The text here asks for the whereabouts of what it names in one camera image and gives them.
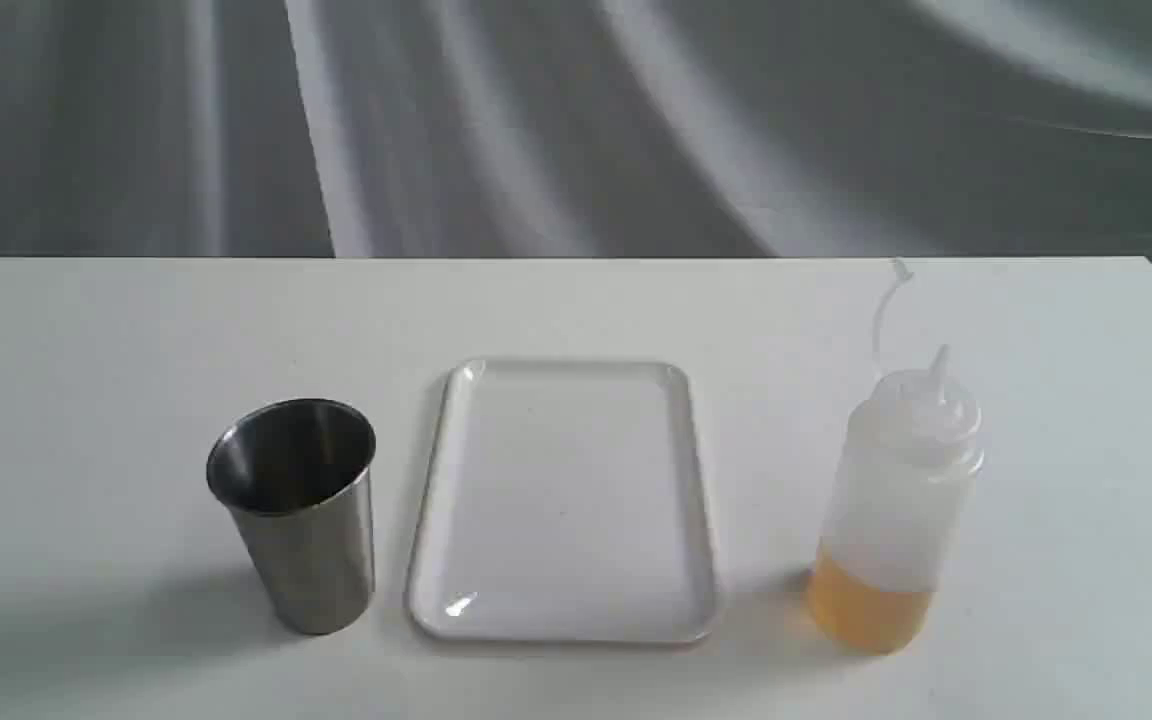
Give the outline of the translucent squeeze bottle amber liquid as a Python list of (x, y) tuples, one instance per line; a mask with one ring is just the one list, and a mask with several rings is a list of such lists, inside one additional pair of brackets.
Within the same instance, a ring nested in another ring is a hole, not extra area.
[(904, 650), (920, 632), (986, 457), (980, 406), (952, 376), (950, 347), (924, 366), (882, 369), (887, 311), (914, 281), (904, 260), (890, 265), (870, 318), (874, 379), (847, 416), (805, 589), (814, 624), (867, 655)]

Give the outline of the grey fabric backdrop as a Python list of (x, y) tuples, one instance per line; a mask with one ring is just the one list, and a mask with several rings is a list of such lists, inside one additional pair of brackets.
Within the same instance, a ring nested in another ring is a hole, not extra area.
[(1152, 1), (0, 1), (0, 256), (1117, 253)]

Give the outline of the white rectangular plastic tray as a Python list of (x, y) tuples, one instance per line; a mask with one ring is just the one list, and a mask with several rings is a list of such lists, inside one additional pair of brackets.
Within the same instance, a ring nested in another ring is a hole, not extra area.
[(689, 376), (475, 357), (445, 377), (406, 609), (430, 638), (682, 647), (721, 612)]

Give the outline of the stainless steel cup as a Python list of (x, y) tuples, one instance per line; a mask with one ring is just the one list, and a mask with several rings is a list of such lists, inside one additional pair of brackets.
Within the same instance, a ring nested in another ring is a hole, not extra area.
[(234, 420), (205, 478), (293, 632), (351, 626), (376, 593), (370, 471), (376, 429), (329, 397), (288, 397)]

